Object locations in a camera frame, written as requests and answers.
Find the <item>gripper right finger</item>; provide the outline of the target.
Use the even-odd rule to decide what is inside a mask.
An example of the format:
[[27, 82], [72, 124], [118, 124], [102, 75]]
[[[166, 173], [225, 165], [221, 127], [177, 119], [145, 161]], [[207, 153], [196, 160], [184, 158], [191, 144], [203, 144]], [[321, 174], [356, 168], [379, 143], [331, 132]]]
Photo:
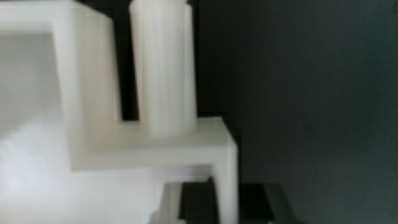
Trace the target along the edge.
[[297, 224], [289, 196], [280, 184], [241, 185], [241, 224]]

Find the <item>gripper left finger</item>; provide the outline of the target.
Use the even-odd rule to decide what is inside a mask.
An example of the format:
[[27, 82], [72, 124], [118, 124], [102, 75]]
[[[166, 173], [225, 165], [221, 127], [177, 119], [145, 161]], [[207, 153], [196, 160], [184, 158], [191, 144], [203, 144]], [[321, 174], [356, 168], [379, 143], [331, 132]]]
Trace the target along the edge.
[[166, 184], [157, 224], [217, 224], [217, 196], [212, 182]]

